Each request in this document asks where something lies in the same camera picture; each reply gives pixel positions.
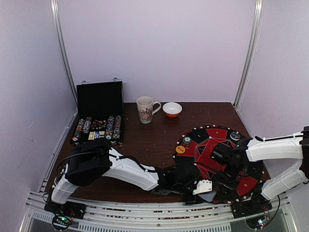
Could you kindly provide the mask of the black dealer button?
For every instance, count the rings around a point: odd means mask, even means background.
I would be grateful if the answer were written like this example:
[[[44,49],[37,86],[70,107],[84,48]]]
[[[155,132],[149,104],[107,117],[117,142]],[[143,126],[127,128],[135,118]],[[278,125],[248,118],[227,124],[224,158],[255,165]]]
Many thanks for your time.
[[[230,133],[230,138],[234,141],[238,141],[241,139],[241,135],[239,134],[238,131],[233,131]]]

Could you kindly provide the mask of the orange big blind button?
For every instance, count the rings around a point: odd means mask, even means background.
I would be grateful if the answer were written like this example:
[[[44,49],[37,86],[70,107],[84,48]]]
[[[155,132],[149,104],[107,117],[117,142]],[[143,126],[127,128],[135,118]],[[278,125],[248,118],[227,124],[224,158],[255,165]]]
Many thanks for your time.
[[[186,152],[186,148],[182,145],[179,145],[175,148],[177,154],[183,154]]]

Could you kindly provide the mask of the deck of playing cards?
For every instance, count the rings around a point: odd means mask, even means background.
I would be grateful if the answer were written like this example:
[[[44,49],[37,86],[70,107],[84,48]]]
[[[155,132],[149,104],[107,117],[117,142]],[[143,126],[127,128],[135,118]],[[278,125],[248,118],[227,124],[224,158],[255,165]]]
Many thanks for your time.
[[[207,202],[212,202],[217,194],[217,191],[209,191],[205,193],[200,193],[198,196]]]

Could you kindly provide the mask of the stack of poker chips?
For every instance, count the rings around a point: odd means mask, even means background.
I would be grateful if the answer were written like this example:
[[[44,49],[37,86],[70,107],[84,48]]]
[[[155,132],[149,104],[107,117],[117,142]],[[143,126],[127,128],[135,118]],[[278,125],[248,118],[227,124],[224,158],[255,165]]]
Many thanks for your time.
[[[191,144],[191,142],[192,142],[192,139],[191,139],[189,136],[185,136],[185,137],[183,138],[183,144],[184,144],[184,146],[189,146],[189,145]]]

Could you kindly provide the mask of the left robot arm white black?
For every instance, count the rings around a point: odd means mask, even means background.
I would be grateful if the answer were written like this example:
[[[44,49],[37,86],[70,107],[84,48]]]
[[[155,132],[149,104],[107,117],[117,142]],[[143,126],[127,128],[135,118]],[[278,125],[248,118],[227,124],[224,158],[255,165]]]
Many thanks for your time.
[[[106,139],[77,146],[57,168],[58,175],[48,192],[44,209],[66,215],[82,209],[68,198],[79,187],[92,184],[100,177],[111,177],[133,184],[158,195],[176,193],[186,204],[212,201],[216,195],[213,182],[202,179],[193,162],[158,168],[141,164],[133,156],[124,156]]]

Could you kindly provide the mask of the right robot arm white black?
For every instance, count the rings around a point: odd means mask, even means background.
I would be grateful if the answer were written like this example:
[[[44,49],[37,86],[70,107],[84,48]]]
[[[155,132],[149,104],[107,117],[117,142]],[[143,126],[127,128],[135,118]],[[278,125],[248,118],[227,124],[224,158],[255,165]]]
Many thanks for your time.
[[[234,148],[218,144],[211,154],[211,158],[220,164],[225,164],[225,177],[234,178],[245,164],[265,160],[294,159],[296,162],[278,174],[259,185],[250,200],[235,202],[231,205],[233,216],[244,217],[247,214],[262,212],[264,207],[274,197],[290,190],[299,184],[309,182],[309,128],[287,136],[275,138],[240,139]]]

